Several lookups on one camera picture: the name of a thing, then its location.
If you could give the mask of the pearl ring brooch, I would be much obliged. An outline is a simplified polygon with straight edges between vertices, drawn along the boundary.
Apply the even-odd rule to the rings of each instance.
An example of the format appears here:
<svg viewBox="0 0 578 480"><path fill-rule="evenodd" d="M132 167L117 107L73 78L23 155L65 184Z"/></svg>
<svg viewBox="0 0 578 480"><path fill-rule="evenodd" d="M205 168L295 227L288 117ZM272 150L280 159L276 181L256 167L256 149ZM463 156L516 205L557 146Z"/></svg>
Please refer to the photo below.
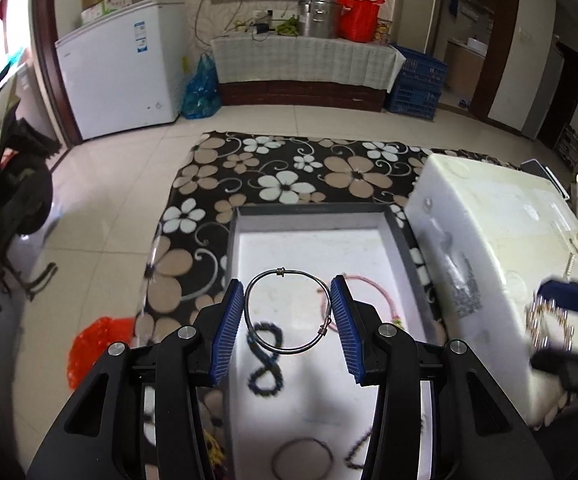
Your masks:
<svg viewBox="0 0 578 480"><path fill-rule="evenodd" d="M572 350L574 326L568 321L568 311L560 308L554 299L534 296L524 310L524 321L534 350Z"/></svg>

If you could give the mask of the pearl gold hair clip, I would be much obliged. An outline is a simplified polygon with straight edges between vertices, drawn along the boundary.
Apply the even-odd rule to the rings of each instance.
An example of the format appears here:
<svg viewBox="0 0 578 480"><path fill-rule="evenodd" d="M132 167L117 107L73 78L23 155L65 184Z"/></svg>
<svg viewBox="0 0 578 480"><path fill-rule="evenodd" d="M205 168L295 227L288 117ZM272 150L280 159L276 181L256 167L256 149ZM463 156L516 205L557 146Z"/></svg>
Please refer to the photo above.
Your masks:
<svg viewBox="0 0 578 480"><path fill-rule="evenodd" d="M568 256L567 263L566 263L566 268L564 271L564 278L566 278L567 280L568 280L568 278L570 278L572 269L574 268L574 259L575 258L576 258L576 256L570 252L570 254Z"/></svg>

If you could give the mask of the grey tray white lining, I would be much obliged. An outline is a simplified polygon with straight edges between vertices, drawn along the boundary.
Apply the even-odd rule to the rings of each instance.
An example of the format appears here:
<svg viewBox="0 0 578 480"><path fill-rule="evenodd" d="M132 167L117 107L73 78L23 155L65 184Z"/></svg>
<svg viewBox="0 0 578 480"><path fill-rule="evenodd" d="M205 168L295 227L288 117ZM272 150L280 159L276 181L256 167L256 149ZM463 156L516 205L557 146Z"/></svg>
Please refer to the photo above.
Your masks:
<svg viewBox="0 0 578 480"><path fill-rule="evenodd" d="M431 339L400 219L362 204L243 208L227 274L250 291L225 393L234 477L361 477L378 390L347 370L325 289L342 275L382 322Z"/></svg>

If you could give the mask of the floral black tablecloth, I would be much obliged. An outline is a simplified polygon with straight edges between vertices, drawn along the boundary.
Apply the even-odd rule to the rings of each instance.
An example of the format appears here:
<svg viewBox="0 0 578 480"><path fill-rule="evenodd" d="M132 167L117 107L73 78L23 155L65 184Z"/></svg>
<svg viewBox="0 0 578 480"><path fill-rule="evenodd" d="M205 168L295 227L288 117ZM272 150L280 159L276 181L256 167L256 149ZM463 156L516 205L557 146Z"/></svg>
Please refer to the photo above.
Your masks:
<svg viewBox="0 0 578 480"><path fill-rule="evenodd" d="M146 269L132 352L150 446L147 474L235 478L226 434L228 373L210 377L231 228L247 207L362 204L400 219L425 295L418 340L353 300L365 378L378 396L360 479L548 479L553 471L512 400L466 341L446 331L405 216L434 153L401 143L204 136L172 184Z"/></svg>

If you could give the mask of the red mesh bag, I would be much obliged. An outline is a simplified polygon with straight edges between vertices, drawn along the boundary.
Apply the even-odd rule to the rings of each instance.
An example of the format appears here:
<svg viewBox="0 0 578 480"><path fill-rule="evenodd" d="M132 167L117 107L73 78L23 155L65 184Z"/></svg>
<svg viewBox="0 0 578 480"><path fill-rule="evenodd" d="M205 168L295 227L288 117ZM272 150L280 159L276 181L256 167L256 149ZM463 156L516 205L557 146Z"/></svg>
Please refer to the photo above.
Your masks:
<svg viewBox="0 0 578 480"><path fill-rule="evenodd" d="M77 389L110 344L118 341L130 344L133 327L133 318L103 316L84 328L74 338L68 352L68 386L72 390Z"/></svg>

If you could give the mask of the stack of dark tablets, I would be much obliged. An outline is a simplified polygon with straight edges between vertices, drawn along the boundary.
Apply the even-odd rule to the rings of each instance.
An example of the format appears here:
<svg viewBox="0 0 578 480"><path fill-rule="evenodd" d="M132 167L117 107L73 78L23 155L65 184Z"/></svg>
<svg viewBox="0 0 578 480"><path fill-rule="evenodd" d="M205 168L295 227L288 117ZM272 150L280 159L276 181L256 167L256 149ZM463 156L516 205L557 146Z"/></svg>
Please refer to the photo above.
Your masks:
<svg viewBox="0 0 578 480"><path fill-rule="evenodd" d="M547 166L543 165L542 162L539 162L536 158L525 160L521 162L520 169L527 174L533 174L536 177L543 178L547 181L550 181L552 185L556 188L559 194L562 196L566 202L570 200L570 194L566 190L566 188L562 185L557 177L555 176L554 172L548 168Z"/></svg>

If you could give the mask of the blue plastic bag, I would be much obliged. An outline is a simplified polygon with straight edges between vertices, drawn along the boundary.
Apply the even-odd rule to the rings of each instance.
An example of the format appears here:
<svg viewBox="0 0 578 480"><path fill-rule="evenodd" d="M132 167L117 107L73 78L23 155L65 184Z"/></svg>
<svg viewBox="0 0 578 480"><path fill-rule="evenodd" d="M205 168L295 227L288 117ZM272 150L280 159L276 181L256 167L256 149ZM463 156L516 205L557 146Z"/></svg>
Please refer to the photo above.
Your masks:
<svg viewBox="0 0 578 480"><path fill-rule="evenodd" d="M181 114L186 119L212 117L222 107L219 77L211 54L203 53L184 91Z"/></svg>

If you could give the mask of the cabinet with white cloth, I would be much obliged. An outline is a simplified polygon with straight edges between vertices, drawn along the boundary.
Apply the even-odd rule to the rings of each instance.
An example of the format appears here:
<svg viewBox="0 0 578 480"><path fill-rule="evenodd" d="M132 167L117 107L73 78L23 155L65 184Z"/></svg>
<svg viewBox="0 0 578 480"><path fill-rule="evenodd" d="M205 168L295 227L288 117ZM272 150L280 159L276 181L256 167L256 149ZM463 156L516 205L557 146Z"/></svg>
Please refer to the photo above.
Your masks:
<svg viewBox="0 0 578 480"><path fill-rule="evenodd" d="M405 63L396 48L344 39L250 35L215 38L223 103L379 112Z"/></svg>

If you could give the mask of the blue plastic crates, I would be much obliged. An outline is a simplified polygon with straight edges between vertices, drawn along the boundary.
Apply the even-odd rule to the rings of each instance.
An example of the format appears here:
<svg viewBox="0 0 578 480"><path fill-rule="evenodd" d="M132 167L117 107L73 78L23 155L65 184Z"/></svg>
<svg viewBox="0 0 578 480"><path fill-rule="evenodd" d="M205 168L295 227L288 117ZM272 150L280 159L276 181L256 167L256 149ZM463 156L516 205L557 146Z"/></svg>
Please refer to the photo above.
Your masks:
<svg viewBox="0 0 578 480"><path fill-rule="evenodd" d="M405 61L385 98L390 113L434 120L448 66L431 55L391 44Z"/></svg>

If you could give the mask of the white chest freezer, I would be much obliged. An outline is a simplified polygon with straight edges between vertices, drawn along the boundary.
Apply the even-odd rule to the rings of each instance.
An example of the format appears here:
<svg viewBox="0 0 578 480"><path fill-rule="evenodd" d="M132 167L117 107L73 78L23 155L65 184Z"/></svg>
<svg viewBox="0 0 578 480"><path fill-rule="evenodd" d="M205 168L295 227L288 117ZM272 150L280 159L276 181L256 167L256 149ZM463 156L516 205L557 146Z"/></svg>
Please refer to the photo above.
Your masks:
<svg viewBox="0 0 578 480"><path fill-rule="evenodd" d="M144 0L56 42L61 76L85 140L175 122L185 87L182 0Z"/></svg>

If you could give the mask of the red plastic bag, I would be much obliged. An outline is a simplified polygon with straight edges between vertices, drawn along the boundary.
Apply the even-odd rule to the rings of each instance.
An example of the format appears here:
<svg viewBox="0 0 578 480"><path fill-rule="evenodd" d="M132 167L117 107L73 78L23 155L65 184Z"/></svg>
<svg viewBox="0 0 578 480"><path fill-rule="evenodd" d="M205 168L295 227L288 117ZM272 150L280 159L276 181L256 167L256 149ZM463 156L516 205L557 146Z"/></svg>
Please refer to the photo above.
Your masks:
<svg viewBox="0 0 578 480"><path fill-rule="evenodd" d="M341 10L338 37L361 44L373 40L385 0L337 0Z"/></svg>

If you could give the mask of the steel stock pot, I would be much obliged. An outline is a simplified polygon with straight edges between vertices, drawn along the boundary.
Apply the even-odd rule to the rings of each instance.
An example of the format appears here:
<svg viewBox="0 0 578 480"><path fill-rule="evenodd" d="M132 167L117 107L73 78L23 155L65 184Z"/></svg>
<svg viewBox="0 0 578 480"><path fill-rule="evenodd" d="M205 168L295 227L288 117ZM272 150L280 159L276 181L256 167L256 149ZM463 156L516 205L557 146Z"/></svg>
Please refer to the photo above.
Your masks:
<svg viewBox="0 0 578 480"><path fill-rule="evenodd" d="M303 37L335 39L341 6L336 0L299 0L298 33Z"/></svg>

